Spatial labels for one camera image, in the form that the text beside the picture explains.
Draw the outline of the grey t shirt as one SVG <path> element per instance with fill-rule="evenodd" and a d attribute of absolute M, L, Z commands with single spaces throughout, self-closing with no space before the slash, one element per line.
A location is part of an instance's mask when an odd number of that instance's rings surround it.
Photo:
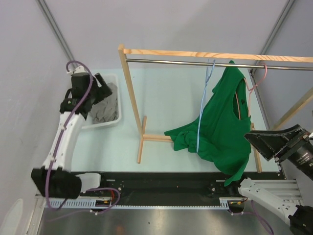
<path fill-rule="evenodd" d="M 118 98 L 117 86 L 114 83 L 109 83 L 108 87 L 112 94 L 93 105 L 90 116 L 94 124 L 114 121 L 118 118 Z"/>

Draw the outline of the green t shirt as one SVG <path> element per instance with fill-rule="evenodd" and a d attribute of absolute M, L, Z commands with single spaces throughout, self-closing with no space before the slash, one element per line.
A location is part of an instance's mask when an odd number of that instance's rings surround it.
<path fill-rule="evenodd" d="M 225 68 L 212 93 L 200 117 L 164 134 L 175 151 L 197 153 L 229 176 L 224 182 L 227 187 L 241 179 L 251 153 L 245 139 L 251 131 L 245 76 L 237 67 Z"/>

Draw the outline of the pink wire hanger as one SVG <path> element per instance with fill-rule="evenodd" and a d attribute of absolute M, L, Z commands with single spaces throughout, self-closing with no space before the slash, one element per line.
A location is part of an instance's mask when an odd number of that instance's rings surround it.
<path fill-rule="evenodd" d="M 260 62 L 259 65 L 263 66 L 263 68 L 265 69 L 265 72 L 264 72 L 263 78 L 258 83 L 255 83 L 252 87 L 249 87 L 247 79 L 244 77 L 244 82 L 245 82 L 245 85 L 246 85 L 246 89 L 249 91 L 248 103 L 247 103 L 247 106 L 248 106 L 248 117 L 251 117 L 251 96 L 252 96 L 252 93 L 255 92 L 256 88 L 265 80 L 265 78 L 267 76 L 267 72 L 268 72 L 268 67 L 267 67 L 265 62 Z"/>

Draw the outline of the blue wire hanger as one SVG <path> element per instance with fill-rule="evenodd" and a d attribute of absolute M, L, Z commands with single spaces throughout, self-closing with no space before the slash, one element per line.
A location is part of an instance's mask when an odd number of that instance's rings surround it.
<path fill-rule="evenodd" d="M 202 98 L 201 98 L 199 122 L 198 122 L 198 127 L 197 127 L 196 153 L 199 152 L 199 147 L 200 147 L 200 130 L 201 130 L 201 119 L 202 119 L 203 110 L 204 110 L 204 99 L 206 98 L 207 85 L 208 85 L 208 82 L 209 82 L 209 80 L 212 76 L 212 73 L 214 71 L 215 64 L 216 64 L 216 60 L 214 59 L 211 70 L 209 71 L 209 67 L 206 67 L 205 84 L 204 84 L 203 94 L 202 94 Z"/>

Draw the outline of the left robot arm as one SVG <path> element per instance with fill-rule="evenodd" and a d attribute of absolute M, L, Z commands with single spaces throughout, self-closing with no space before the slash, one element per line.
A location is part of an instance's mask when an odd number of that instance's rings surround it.
<path fill-rule="evenodd" d="M 85 125 L 102 126 L 118 119 L 118 87 L 113 75 L 93 75 L 87 72 L 71 76 L 71 88 L 60 104 L 58 130 L 43 165 L 32 169 L 31 179 L 43 197 L 76 199 L 91 189 L 104 195 L 108 183 L 98 173 L 75 174 L 72 157 L 78 136 Z"/>

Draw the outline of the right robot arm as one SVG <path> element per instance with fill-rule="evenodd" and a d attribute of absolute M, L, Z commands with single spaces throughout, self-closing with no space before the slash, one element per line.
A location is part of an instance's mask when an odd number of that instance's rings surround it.
<path fill-rule="evenodd" d="M 310 179 L 313 177 L 312 133 L 295 125 L 279 131 L 252 130 L 245 139 L 267 160 L 291 162 Z M 313 233 L 313 209 L 297 205 L 272 194 L 248 177 L 233 179 L 225 184 L 230 196 L 247 197 L 274 213 L 288 226 L 294 235 Z"/>

